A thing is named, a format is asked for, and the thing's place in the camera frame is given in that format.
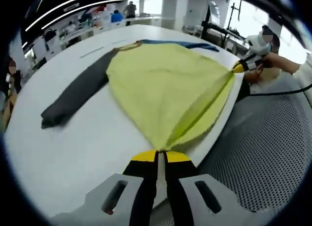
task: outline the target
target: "yellow towel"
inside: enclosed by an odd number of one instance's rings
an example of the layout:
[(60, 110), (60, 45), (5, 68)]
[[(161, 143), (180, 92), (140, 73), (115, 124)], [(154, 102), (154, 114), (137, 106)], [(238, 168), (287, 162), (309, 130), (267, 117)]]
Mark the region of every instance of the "yellow towel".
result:
[(107, 75), (120, 106), (158, 150), (201, 135), (217, 120), (234, 75), (177, 44), (120, 51)]

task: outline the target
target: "window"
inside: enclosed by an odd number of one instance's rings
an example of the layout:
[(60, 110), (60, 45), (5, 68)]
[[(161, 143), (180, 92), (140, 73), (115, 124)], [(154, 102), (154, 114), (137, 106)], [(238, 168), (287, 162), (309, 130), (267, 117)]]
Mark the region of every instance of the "window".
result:
[(284, 26), (281, 30), (280, 42), (279, 54), (281, 56), (298, 64), (303, 64), (306, 61), (306, 49), (303, 48), (300, 42)]
[(161, 14), (162, 0), (144, 0), (144, 13)]
[(128, 0), (128, 4), (130, 2), (133, 2), (133, 4), (136, 6), (136, 14), (140, 13), (140, 0)]
[[(230, 7), (227, 13), (225, 28), (227, 28), (229, 24), (232, 11), (231, 6), (233, 5), (233, 1), (234, 0), (230, 1)], [(239, 7), (238, 1), (235, 1), (235, 7)], [(238, 10), (234, 10), (230, 27), (236, 28), (241, 36), (247, 37), (249, 35), (258, 34), (262, 30), (262, 26), (268, 24), (268, 22), (269, 14), (248, 2), (242, 1), (240, 20), (238, 21)]]

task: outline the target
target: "ceiling light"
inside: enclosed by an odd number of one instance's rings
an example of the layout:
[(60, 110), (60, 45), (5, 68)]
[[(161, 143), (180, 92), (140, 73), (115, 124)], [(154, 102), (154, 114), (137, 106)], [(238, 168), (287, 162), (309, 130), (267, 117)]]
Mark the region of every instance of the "ceiling light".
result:
[(101, 4), (101, 3), (109, 3), (109, 2), (115, 2), (115, 1), (123, 1), (123, 0), (105, 0), (105, 1), (101, 1), (101, 2), (96, 2), (96, 3), (91, 3), (91, 4), (88, 4), (86, 6), (82, 6), (80, 8), (76, 8), (68, 13), (65, 13), (63, 14), (62, 16), (58, 17), (58, 18), (55, 18), (53, 21), (49, 22), (48, 24), (46, 24), (45, 26), (43, 26), (41, 29), (44, 30), (46, 27), (48, 27), (49, 25), (51, 25), (52, 23), (54, 23), (55, 21), (63, 18), (64, 16), (67, 16), (68, 14), (71, 14), (71, 13), (74, 13), (78, 10), (81, 10), (81, 9), (84, 9), (84, 8), (87, 8), (87, 7), (91, 7), (91, 6), (94, 6), (94, 5), (97, 5), (97, 4)]
[(27, 44), (28, 44), (28, 42), (25, 42), (25, 43), (22, 45), (22, 48), (24, 48)]
[(46, 12), (45, 14), (43, 14), (41, 17), (39, 17), (37, 20), (35, 20), (30, 26), (28, 26), (26, 28), (25, 31), (28, 31), (31, 27), (33, 27), (38, 21), (40, 21), (42, 18), (44, 18), (46, 15), (52, 13), (53, 11), (57, 10), (58, 8), (61, 8), (62, 6), (68, 4), (68, 3), (71, 3), (73, 1), (76, 1), (76, 0), (69, 0), (69, 1), (66, 1), (64, 3), (61, 3), (60, 5), (56, 6), (55, 8), (52, 8), (51, 10), (49, 10), (48, 12)]

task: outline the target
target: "black cable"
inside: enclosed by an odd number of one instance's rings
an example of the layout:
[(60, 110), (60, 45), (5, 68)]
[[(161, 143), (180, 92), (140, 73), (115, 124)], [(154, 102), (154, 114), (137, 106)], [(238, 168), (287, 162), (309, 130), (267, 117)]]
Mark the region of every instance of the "black cable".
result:
[(304, 91), (307, 91), (308, 89), (312, 88), (312, 84), (309, 86), (306, 86), (305, 88), (295, 90), (295, 91), (285, 91), (285, 92), (276, 92), (276, 93), (261, 93), (261, 94), (251, 94), (250, 96), (272, 96), (272, 95), (286, 95), (286, 94), (297, 94)]

